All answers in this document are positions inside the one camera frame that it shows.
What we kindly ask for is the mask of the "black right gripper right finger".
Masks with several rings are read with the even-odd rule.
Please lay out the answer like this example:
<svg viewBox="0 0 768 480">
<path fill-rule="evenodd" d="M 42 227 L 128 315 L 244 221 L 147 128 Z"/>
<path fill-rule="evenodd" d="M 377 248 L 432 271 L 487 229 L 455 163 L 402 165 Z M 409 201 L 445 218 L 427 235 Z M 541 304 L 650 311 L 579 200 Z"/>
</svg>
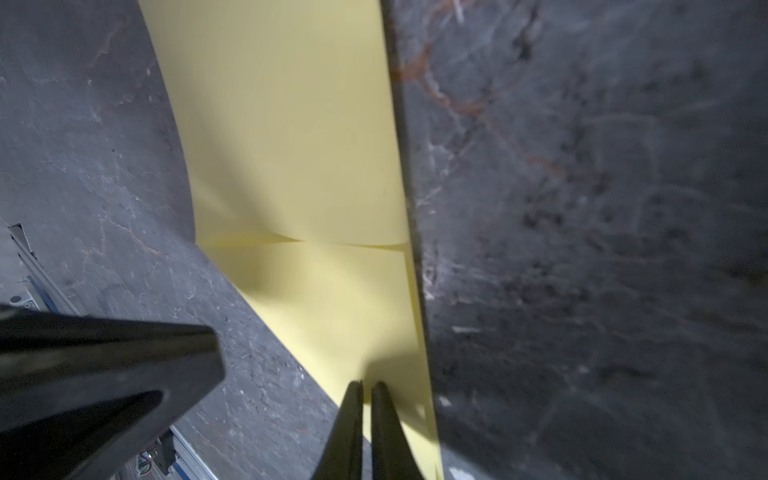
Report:
<svg viewBox="0 0 768 480">
<path fill-rule="evenodd" d="M 371 392 L 371 447 L 374 480 L 423 480 L 387 385 Z"/>
</svg>

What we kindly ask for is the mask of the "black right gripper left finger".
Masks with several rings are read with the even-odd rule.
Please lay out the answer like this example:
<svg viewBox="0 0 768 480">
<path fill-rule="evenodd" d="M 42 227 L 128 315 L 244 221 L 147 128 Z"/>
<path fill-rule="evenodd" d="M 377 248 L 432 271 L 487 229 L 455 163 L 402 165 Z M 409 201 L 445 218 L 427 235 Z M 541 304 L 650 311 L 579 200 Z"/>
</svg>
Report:
<svg viewBox="0 0 768 480">
<path fill-rule="evenodd" d="M 363 448 L 363 385 L 347 386 L 312 480 L 360 480 Z"/>
</svg>

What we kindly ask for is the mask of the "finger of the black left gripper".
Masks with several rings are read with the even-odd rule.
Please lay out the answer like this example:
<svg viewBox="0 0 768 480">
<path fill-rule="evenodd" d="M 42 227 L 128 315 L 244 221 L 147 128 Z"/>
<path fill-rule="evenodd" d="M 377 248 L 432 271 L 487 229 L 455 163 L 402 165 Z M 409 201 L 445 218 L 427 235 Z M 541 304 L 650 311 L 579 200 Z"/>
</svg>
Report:
<svg viewBox="0 0 768 480">
<path fill-rule="evenodd" d="M 108 479 L 225 377 L 213 329 L 1 308 L 1 476 Z"/>
</svg>

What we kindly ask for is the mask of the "yellow square paper sheet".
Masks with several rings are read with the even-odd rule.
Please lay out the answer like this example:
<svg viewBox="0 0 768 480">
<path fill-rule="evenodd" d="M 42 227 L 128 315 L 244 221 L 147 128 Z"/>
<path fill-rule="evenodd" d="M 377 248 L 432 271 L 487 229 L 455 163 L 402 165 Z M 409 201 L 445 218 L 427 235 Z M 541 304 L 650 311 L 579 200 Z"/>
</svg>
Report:
<svg viewBox="0 0 768 480">
<path fill-rule="evenodd" d="M 335 402 L 387 385 L 443 475 L 377 1 L 144 1 L 197 245 Z"/>
</svg>

